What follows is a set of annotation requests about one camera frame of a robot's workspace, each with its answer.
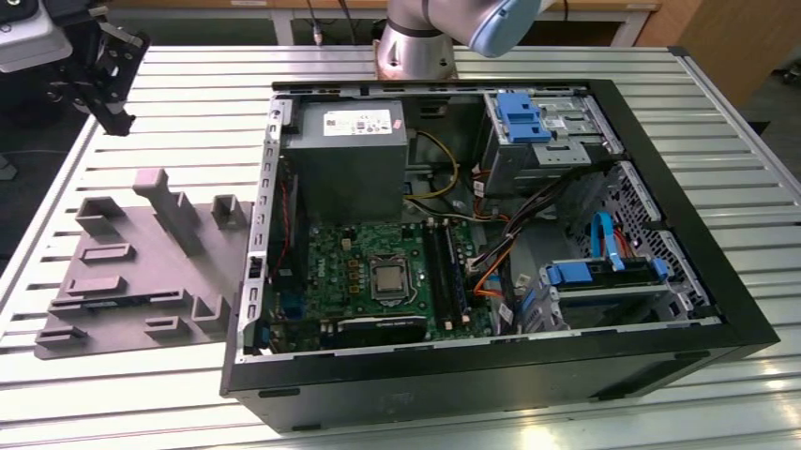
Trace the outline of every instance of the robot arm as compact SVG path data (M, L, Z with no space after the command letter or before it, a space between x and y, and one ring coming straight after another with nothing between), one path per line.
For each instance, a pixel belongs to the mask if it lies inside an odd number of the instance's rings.
M453 39L490 58L501 56L554 1L391 0L378 47L382 78L449 78L454 72Z
M126 136L135 117L124 104L150 39L111 25L107 12L95 0L0 0L0 72L44 77L51 100L66 98L108 134Z

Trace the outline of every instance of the open computer tower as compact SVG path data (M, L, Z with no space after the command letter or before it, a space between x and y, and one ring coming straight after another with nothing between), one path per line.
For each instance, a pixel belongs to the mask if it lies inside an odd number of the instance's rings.
M274 92L222 394L275 429L642 396L777 341L613 82Z

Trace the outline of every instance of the power supply label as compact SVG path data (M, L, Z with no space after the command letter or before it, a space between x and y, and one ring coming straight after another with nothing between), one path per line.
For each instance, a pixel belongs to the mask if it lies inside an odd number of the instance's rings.
M390 110L328 111L323 120L324 136L391 134Z

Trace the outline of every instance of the blue cable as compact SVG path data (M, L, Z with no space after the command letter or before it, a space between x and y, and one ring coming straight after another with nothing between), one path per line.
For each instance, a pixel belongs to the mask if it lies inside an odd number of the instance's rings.
M590 226L590 250L593 258L601 258L604 256L604 250L601 249L601 237L598 236L598 227L604 230L604 247L612 261L613 270L624 270L624 260L617 251L617 241L614 240L614 225L612 224L612 216L606 211L598 211L591 217Z

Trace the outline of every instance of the gray plastic holder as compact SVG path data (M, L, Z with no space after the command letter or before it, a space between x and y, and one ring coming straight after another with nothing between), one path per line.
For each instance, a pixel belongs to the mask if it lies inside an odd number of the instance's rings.
M192 206L163 169L140 170L151 206L86 199L84 229L36 339L41 359L224 339L246 266L251 204L222 195Z

